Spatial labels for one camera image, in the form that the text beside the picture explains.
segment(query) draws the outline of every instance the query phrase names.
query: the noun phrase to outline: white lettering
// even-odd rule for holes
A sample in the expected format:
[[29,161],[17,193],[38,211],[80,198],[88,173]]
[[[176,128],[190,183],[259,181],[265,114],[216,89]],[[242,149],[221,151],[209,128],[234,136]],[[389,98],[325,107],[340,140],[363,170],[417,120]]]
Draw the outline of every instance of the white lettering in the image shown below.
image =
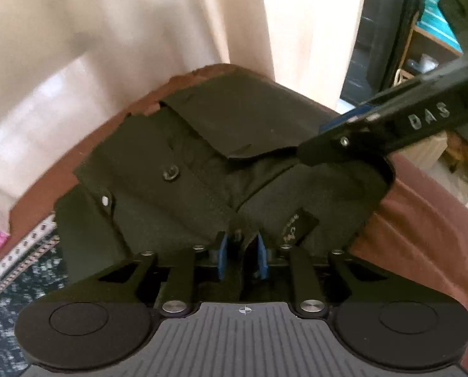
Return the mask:
[[424,109],[424,110],[426,111],[426,122],[428,124],[431,124],[431,122],[437,122],[436,118],[431,112],[429,112],[429,110],[427,109]]
[[410,116],[408,116],[408,119],[410,120],[411,126],[415,130],[419,130],[422,127],[421,120],[417,117],[417,115],[411,114]]
[[449,117],[450,116],[450,112],[448,111],[447,109],[447,105],[444,104],[443,102],[440,102],[436,105],[436,107],[438,108],[438,110],[440,111],[440,115],[442,117]]

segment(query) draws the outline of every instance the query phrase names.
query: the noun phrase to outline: curtain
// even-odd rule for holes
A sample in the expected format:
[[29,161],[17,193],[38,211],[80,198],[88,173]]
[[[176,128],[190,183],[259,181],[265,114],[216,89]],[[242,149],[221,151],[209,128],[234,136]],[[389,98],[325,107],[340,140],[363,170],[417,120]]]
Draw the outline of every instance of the curtain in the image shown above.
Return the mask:
[[230,62],[334,108],[363,0],[0,0],[0,188],[173,75]]

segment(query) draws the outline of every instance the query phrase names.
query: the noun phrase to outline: teal object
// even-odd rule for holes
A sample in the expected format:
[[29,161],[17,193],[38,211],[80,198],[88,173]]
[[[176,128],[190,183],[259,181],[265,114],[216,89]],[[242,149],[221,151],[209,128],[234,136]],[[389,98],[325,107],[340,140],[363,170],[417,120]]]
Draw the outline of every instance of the teal object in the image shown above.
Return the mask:
[[459,52],[462,52],[457,38],[438,8],[438,1],[439,0],[426,0],[424,3],[424,13],[420,21],[417,22],[417,25],[423,30],[433,34],[436,38],[454,47]]

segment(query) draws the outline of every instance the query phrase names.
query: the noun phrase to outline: metal screw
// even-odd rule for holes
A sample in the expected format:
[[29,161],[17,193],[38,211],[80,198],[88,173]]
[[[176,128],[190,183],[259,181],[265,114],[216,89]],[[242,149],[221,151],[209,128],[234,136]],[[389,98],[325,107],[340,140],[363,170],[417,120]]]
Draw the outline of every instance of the metal screw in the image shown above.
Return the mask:
[[180,313],[187,308],[187,304],[182,301],[167,301],[163,304],[163,311],[168,313]]
[[321,312],[326,305],[321,301],[316,301],[315,299],[309,299],[300,303],[300,308],[304,312]]
[[169,166],[166,170],[163,172],[163,179],[166,181],[173,181],[175,178],[178,177],[180,174],[180,169],[178,169],[178,166],[176,165],[171,165]]
[[346,138],[345,136],[342,136],[342,137],[340,138],[340,144],[341,144],[343,147],[349,146],[349,139]]
[[380,117],[378,113],[373,113],[370,116],[366,118],[367,122],[373,122],[374,120],[377,120]]

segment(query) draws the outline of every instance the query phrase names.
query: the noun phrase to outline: blue strip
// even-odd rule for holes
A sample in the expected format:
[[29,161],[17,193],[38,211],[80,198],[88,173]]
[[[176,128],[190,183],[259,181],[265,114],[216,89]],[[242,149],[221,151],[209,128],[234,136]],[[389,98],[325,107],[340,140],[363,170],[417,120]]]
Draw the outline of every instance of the blue strip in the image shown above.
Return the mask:
[[351,117],[362,115],[363,113],[366,113],[369,110],[371,110],[370,105],[361,105],[360,107],[356,107],[353,110],[349,110],[349,112],[344,113],[343,115],[340,115],[340,116],[336,117],[331,122],[328,122],[326,124],[322,124],[319,127],[319,133],[326,132],[327,130],[330,130],[331,128],[334,128],[335,126],[338,126],[339,124],[342,124],[343,122],[346,122],[346,120],[351,119]]
[[225,267],[227,266],[227,238],[228,234],[225,233],[218,251],[218,279],[221,281],[225,278]]
[[258,233],[258,271],[260,272],[260,278],[268,278],[268,265],[267,265],[267,249],[263,244],[262,235]]

